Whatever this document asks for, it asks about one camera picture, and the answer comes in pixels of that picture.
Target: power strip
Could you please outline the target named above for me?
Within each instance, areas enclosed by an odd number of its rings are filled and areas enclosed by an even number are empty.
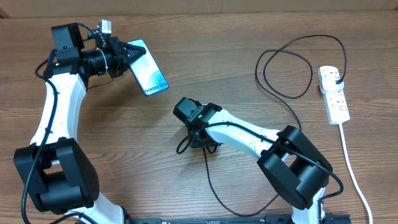
[[[326,115],[328,116],[329,124],[338,125],[341,134],[341,143],[343,144],[344,157],[346,159],[347,168],[349,174],[353,180],[355,189],[358,191],[359,196],[362,199],[363,204],[366,207],[366,211],[369,216],[369,224],[373,224],[372,211],[366,201],[361,189],[359,189],[358,183],[356,182],[354,172],[349,163],[348,152],[346,141],[343,132],[343,123],[350,119],[347,107],[347,101],[343,92],[344,82],[336,84],[336,81],[340,79],[338,69],[333,66],[322,66],[318,70],[319,87],[323,95],[323,101],[325,102]]]

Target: wooden table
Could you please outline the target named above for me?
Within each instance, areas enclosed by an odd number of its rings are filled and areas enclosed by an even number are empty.
[[[70,22],[95,27],[100,19],[0,19],[1,223],[22,222],[23,184],[12,158],[15,149],[29,145],[40,121],[45,85],[35,77],[34,69],[54,47],[50,28]],[[175,104],[186,96],[221,105],[259,126],[284,129],[288,124],[296,125],[287,108],[256,84],[254,66],[267,49],[277,49],[302,35],[330,34],[343,41],[348,55],[345,93],[351,120],[344,127],[354,173],[375,223],[398,222],[397,12],[107,19],[121,40],[146,41],[170,83],[167,91],[145,97],[127,71],[112,84],[88,91],[81,107],[78,140],[96,168],[100,189],[133,217],[234,217],[210,191],[201,149],[176,155],[186,128],[172,114]],[[289,50],[309,59],[315,71],[322,65],[343,68],[343,54],[334,40],[301,40]],[[308,65],[291,55],[276,56],[267,73],[275,88],[289,95],[301,93],[310,76]],[[108,80],[108,76],[95,77],[90,85]],[[325,201],[325,210],[349,213],[353,223],[367,223],[366,211],[348,174],[338,127],[327,122],[317,73],[304,97],[287,102],[300,117],[304,134],[345,184],[341,196]],[[237,149],[221,146],[208,158],[213,185],[234,211],[257,211],[275,195],[256,161]],[[331,179],[327,192],[337,187]],[[34,223],[56,219],[50,213],[39,213],[30,199],[27,210]],[[290,212],[290,205],[278,198],[261,215]]]

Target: white casing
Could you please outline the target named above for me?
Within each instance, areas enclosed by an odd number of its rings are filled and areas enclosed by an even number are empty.
[[[338,69],[332,66],[322,66],[318,70],[318,77],[329,124],[337,125],[348,121],[350,117],[343,91],[344,82],[336,85],[336,80],[340,79]]]
[[[79,74],[59,74],[49,79],[57,88],[58,103],[55,111],[51,133],[46,144],[57,142],[60,137],[74,138],[77,141],[77,124],[81,102],[86,96],[86,87]],[[42,119],[36,134],[30,144],[39,146],[44,138],[45,129],[49,123],[54,94],[50,84],[46,82],[47,96],[44,103]]]
[[[106,223],[106,224],[123,224],[124,215],[123,209],[110,202],[101,192],[99,193],[98,199],[94,202],[94,206],[91,208],[81,207],[73,210],[69,210],[67,214],[73,212],[81,212],[88,215],[96,223]],[[84,223],[90,224],[89,221],[84,218],[80,219]]]
[[[276,129],[266,129],[259,126],[253,125],[251,123],[242,121],[241,119],[232,116],[226,109],[222,109],[216,112],[208,121],[209,124],[219,123],[219,122],[231,122],[240,124],[258,134],[261,134],[273,141],[275,141],[278,136],[276,135],[279,130]],[[206,128],[207,134],[216,142],[229,144],[246,154],[254,157],[255,159],[260,159],[261,151],[268,150],[272,144],[263,141],[254,135],[232,125],[220,125]]]
[[[318,219],[318,199],[325,193],[325,188],[321,188],[313,196],[313,204],[309,209],[300,210],[295,207],[293,208],[292,221],[295,224],[320,224]],[[325,211],[321,204],[321,218],[325,217]]]
[[[332,91],[340,91],[344,88],[344,82],[336,84],[340,79],[338,69],[333,66],[325,65],[318,69],[319,87],[323,94]]]

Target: wood grain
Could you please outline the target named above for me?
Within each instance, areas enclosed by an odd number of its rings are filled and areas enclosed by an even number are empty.
[[[36,66],[53,48],[50,27],[69,22],[97,25],[100,17],[0,20],[0,220],[22,223],[22,181],[14,151],[26,147],[38,127],[45,100]],[[254,81],[258,56],[310,34],[330,34],[343,41],[348,55],[346,98],[351,121],[345,127],[351,164],[372,208],[375,223],[397,223],[398,214],[398,14],[375,12],[296,12],[177,16],[110,16],[121,40],[144,39],[170,83],[158,95],[145,97],[130,72],[90,90],[80,111],[78,140],[95,166],[101,191],[134,217],[233,217],[214,198],[206,179],[201,149],[176,155],[185,136],[173,116],[186,96],[213,102],[251,123],[283,129],[296,125],[280,102]],[[340,46],[325,38],[297,42],[289,50],[302,54],[316,70],[343,68]],[[294,95],[309,81],[308,65],[279,55],[267,68],[279,91]],[[341,149],[338,127],[327,123],[314,74],[308,93],[287,100],[299,115],[303,132],[331,162],[345,183],[325,210],[349,213],[353,223],[367,223]],[[90,85],[109,77],[95,77]],[[228,146],[209,157],[213,185],[234,211],[251,213],[275,194],[256,162]],[[328,192],[337,184],[330,181]],[[39,213],[29,201],[29,218],[47,223],[56,218]],[[278,198],[262,215],[290,213]]]

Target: white power strip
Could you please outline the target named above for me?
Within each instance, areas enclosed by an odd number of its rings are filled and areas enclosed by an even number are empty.
[[[343,132],[343,123],[350,119],[348,113],[348,107],[346,98],[344,96],[343,88],[344,82],[336,84],[336,81],[340,79],[338,69],[332,66],[322,66],[318,70],[319,87],[323,95],[323,101],[325,102],[326,115],[328,116],[329,124],[338,125],[341,134],[341,142],[343,144],[344,157],[346,159],[349,174],[353,180],[355,189],[358,191],[359,196],[362,199],[366,207],[366,211],[369,216],[369,224],[373,224],[372,211],[366,201],[361,189],[359,189],[358,183],[356,182],[351,164],[349,163],[346,141]]]

